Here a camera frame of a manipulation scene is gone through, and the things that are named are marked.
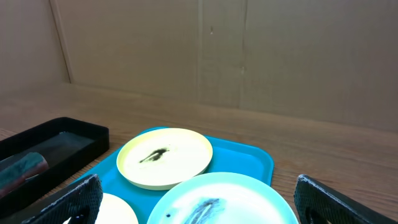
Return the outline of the green scrubbing sponge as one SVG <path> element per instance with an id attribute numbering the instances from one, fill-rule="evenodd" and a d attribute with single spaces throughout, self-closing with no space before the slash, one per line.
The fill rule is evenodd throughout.
<path id="1" fill-rule="evenodd" d="M 38 152 L 21 153 L 1 161 L 1 198 L 48 168 L 47 161 Z"/>

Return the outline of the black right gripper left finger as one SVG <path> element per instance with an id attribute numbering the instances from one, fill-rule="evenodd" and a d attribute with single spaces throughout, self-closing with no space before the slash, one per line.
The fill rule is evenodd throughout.
<path id="1" fill-rule="evenodd" d="M 35 203 L 22 212 L 22 224 L 94 224 L 103 199 L 98 175 L 91 174 Z"/>

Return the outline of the light blue plate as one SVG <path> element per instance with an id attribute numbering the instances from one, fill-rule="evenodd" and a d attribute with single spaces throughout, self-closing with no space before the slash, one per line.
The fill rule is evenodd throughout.
<path id="1" fill-rule="evenodd" d="M 148 224 L 298 224 L 289 204 L 267 184 L 232 172 L 198 175 L 169 190 Z"/>

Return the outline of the yellow plate with stain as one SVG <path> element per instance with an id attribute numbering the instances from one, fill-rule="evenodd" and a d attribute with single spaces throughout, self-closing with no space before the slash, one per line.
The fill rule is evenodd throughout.
<path id="1" fill-rule="evenodd" d="M 119 151 L 116 166 L 131 184 L 147 190 L 169 190 L 204 173 L 213 146 L 204 135 L 183 128 L 140 134 Z"/>

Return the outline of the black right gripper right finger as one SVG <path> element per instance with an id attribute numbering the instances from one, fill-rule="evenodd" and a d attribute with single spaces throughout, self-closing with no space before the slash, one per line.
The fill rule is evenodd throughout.
<path id="1" fill-rule="evenodd" d="M 397 224 L 305 174 L 297 177 L 294 204 L 301 223 Z"/>

